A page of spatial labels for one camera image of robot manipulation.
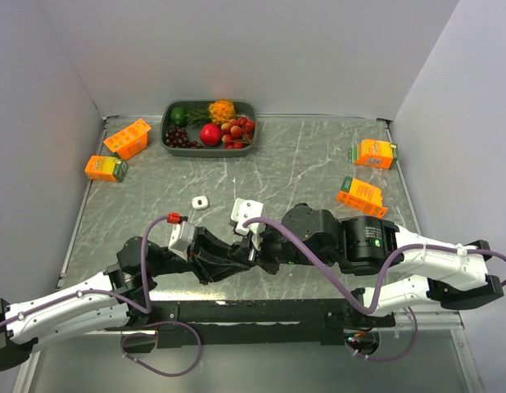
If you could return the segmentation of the white earbud charging case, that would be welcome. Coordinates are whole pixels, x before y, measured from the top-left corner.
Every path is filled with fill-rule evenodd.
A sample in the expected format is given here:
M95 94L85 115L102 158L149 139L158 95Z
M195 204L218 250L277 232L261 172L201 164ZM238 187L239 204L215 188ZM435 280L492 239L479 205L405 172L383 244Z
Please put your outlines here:
M204 210L209 207L209 204L207 196L196 196L192 199L192 208L194 210Z

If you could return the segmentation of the black earbud charging case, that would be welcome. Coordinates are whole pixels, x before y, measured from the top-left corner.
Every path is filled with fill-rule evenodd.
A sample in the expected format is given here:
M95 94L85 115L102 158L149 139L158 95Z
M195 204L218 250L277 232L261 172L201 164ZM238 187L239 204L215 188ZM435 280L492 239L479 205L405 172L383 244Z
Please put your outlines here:
M251 267L250 253L251 245L245 239L243 242L235 242L231 245L229 257L234 263Z

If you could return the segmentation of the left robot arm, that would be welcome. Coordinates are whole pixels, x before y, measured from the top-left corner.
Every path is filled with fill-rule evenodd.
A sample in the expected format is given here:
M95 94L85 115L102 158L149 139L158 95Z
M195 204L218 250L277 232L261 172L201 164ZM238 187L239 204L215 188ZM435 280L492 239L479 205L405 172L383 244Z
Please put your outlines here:
M233 244L205 228L192 227L186 237L174 226L168 246L147 235L127 241L115 264L63 291L31 301L0 298L0 372L19 366L59 340L86 332L151 323L150 292L155 279L194 273L203 285L250 270L259 251L250 236Z

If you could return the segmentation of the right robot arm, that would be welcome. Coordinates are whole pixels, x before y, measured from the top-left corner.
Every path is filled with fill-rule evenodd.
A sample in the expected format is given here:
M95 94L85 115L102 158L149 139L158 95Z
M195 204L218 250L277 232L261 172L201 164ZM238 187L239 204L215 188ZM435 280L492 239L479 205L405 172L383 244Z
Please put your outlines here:
M504 295L506 279L486 266L491 256L504 255L486 242L452 245L371 216L340 221L306 204L279 223L264 217L263 207L236 201L236 233L251 236L264 262L316 267L348 301L350 320L358 326L413 305L469 310Z

